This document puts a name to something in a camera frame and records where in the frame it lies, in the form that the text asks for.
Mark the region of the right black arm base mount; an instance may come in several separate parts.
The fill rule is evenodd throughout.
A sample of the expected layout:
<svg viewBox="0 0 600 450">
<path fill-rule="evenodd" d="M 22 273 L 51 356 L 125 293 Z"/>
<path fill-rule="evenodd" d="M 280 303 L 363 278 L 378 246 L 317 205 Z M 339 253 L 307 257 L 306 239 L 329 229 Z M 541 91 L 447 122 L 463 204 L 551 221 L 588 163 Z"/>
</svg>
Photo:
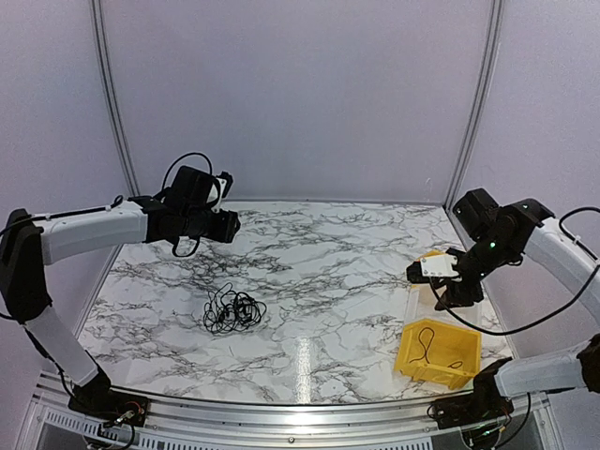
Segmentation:
<svg viewBox="0 0 600 450">
<path fill-rule="evenodd" d="M 439 429 L 447 429 L 507 417 L 513 411 L 510 399 L 472 391 L 465 395 L 435 399 L 427 409 L 427 416 L 437 423 Z"/>
</svg>

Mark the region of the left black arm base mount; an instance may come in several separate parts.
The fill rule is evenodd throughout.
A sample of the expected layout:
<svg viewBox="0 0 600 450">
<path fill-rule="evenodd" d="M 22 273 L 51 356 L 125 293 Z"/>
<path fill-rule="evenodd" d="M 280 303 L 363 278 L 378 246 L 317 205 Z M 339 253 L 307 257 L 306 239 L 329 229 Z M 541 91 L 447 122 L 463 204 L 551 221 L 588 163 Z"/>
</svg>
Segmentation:
<svg viewBox="0 0 600 450">
<path fill-rule="evenodd" d="M 132 425 L 142 427 L 145 423 L 150 401 L 148 397 L 110 391 L 94 400 L 71 397 L 68 407 L 108 423 L 110 427 Z"/>
</svg>

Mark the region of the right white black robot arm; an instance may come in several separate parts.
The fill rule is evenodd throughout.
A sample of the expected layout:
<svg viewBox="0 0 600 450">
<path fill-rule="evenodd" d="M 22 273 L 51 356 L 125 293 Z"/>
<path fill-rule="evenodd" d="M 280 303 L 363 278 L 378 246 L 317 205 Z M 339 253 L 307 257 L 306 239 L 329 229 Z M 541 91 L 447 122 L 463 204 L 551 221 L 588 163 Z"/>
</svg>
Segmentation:
<svg viewBox="0 0 600 450">
<path fill-rule="evenodd" d="M 599 317 L 599 260 L 563 221 L 535 199 L 500 206 L 483 188 L 470 190 L 453 213 L 473 241 L 458 255 L 436 307 L 452 313 L 481 300 L 481 282 L 494 270 L 529 258 L 545 268 L 589 314 Z M 599 390 L 599 337 L 572 348 L 518 360 L 498 361 L 477 374 L 464 411 L 483 420 L 502 400 L 537 392 Z"/>
</svg>

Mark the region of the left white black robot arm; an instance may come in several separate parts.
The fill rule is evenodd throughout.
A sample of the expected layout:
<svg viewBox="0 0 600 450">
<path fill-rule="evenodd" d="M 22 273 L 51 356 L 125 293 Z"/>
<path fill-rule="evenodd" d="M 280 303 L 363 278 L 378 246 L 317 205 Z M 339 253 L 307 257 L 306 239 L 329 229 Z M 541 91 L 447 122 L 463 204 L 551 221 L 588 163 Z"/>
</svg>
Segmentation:
<svg viewBox="0 0 600 450">
<path fill-rule="evenodd" d="M 119 158 L 94 152 L 38 155 L 1 152 L 1 223 L 20 207 L 33 212 L 90 208 L 128 192 Z M 47 269 L 48 290 L 70 328 L 87 305 L 110 249 L 63 260 Z M 1 407 L 23 408 L 47 361 L 15 323 L 1 322 Z"/>
</svg>

